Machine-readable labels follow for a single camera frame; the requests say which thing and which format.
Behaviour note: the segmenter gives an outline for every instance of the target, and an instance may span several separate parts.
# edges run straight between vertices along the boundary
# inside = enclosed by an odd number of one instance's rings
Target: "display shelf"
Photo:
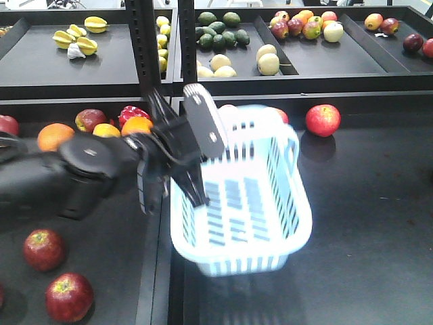
[[[291,64],[291,72],[258,76],[256,49],[251,49],[251,53],[244,56],[242,73],[238,77],[200,78],[199,82],[215,95],[429,90],[427,84],[433,77],[433,61],[422,57],[420,52],[408,56],[403,52],[403,39],[409,32],[421,33],[425,39],[431,37],[433,23],[411,7],[212,8],[197,9],[195,19],[205,11],[214,13],[218,19],[225,12],[233,11],[240,15],[242,22],[253,22],[259,17],[267,25],[278,10],[286,10],[292,17],[302,9],[311,9],[318,16],[327,10],[335,11],[345,29],[340,42],[328,43],[323,35],[312,41],[303,37],[277,41],[269,30],[264,30],[259,41],[276,46],[280,59],[285,60],[282,63]],[[374,12],[384,18],[400,20],[401,30],[387,39],[374,37],[361,26]],[[178,40],[173,86],[176,95],[181,95],[182,88],[181,48]],[[227,50],[226,54],[230,58],[231,52]],[[197,49],[196,55],[200,60],[202,50]]]
[[[171,277],[160,287],[171,292],[169,324],[429,324],[432,98],[432,91],[215,97],[217,107],[288,113],[313,232],[283,269],[263,274],[207,278],[172,250]],[[339,108],[342,124],[320,138],[304,118],[324,103]]]
[[[98,43],[97,53],[85,59],[69,60],[67,51],[51,39],[69,24],[83,26],[88,16],[100,16],[109,23],[107,32],[89,33]],[[177,30],[176,9],[156,9],[155,16],[167,16]],[[30,98],[106,98],[140,96],[137,70],[125,10],[68,10],[2,12],[0,20],[16,25],[6,34],[8,50],[0,56],[0,100]],[[170,94],[175,64],[175,42],[168,44],[167,72],[162,74],[162,91]]]
[[[88,107],[99,108],[116,118],[127,104],[148,110],[139,97],[14,100],[0,101],[0,114],[12,114],[19,120],[20,137],[31,153],[38,151],[36,136],[43,126],[54,122],[74,126],[74,116]],[[5,304],[0,323],[55,324],[45,311],[45,289],[60,274],[78,272],[91,282],[95,302],[77,324],[150,324],[155,269],[159,263],[162,193],[156,188],[150,192],[148,199],[154,202],[155,209],[144,214],[136,174],[125,177],[121,184],[121,190],[117,188],[80,221],[56,215],[63,202],[58,197],[47,197],[43,206],[31,211],[5,214],[2,209],[0,282],[5,287]],[[46,273],[32,269],[22,255],[25,237],[37,228],[58,231],[68,247],[66,262]]]

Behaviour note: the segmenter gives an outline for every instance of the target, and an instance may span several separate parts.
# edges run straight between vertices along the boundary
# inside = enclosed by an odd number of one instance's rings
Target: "avocado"
[[[220,50],[220,49],[224,49],[225,48],[224,37],[222,35],[220,35],[220,34],[215,35],[214,39],[213,39],[213,42],[212,42],[212,47],[215,50],[217,50],[217,51]]]
[[[225,24],[223,22],[213,22],[208,27],[215,30],[217,34],[223,34],[225,30]]]
[[[202,27],[202,29],[203,29],[204,34],[212,35],[212,37],[215,36],[217,33],[216,31],[214,31],[213,29],[211,29],[210,27],[207,27],[207,26]]]
[[[198,41],[203,34],[203,27],[196,27],[196,41]]]
[[[209,26],[217,21],[217,17],[212,12],[202,12],[197,20],[202,26]]]
[[[228,30],[226,30],[223,33],[223,37],[225,40],[225,46],[226,47],[233,47],[236,44],[236,37],[232,32],[229,32]]]
[[[248,44],[250,44],[250,37],[248,36],[248,34],[246,33],[246,31],[243,30],[243,29],[239,29],[235,33],[235,37],[236,37],[236,41],[239,44],[241,44],[241,45],[248,45]]]
[[[238,24],[241,22],[241,18],[235,12],[227,12],[223,16],[223,22],[228,27],[237,27]]]
[[[214,39],[214,37],[212,35],[204,34],[198,40],[198,45],[202,49],[210,49],[212,47],[213,39]]]

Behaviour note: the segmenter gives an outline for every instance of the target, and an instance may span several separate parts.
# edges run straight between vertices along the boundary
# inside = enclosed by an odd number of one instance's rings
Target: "plastic basket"
[[[193,208],[171,181],[173,246],[207,276],[281,268],[311,234],[299,141],[272,108],[220,109],[226,151],[202,163],[209,204]]]

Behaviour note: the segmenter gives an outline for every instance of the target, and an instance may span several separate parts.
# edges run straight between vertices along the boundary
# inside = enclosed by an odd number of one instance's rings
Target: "pear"
[[[258,49],[256,54],[256,62],[258,62],[258,59],[262,57],[263,54],[266,53],[274,53],[277,54],[277,49],[272,44],[266,44],[263,45],[260,49]]]
[[[237,73],[235,69],[233,69],[230,66],[222,66],[218,68],[217,71],[214,73],[215,77],[236,77]]]
[[[279,71],[279,58],[274,53],[263,54],[258,60],[257,66],[264,76],[275,76]]]
[[[205,66],[198,66],[197,67],[197,77],[199,78],[211,78],[214,76],[214,73],[211,71],[211,69],[205,67]]]
[[[215,55],[210,61],[210,68],[212,71],[217,71],[222,66],[231,66],[230,59],[223,54]]]

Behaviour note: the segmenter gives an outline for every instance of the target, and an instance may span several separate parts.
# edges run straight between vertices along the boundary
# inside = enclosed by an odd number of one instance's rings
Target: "black robotic arm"
[[[18,138],[0,134],[0,215],[54,204],[59,215],[81,219],[134,173],[144,211],[148,185],[163,186],[170,178],[194,206],[204,204],[200,163],[220,155],[226,144],[210,94],[199,84],[185,86],[187,114],[180,116],[156,90],[149,101],[151,133],[122,138],[77,133],[57,152],[35,154],[26,154]]]

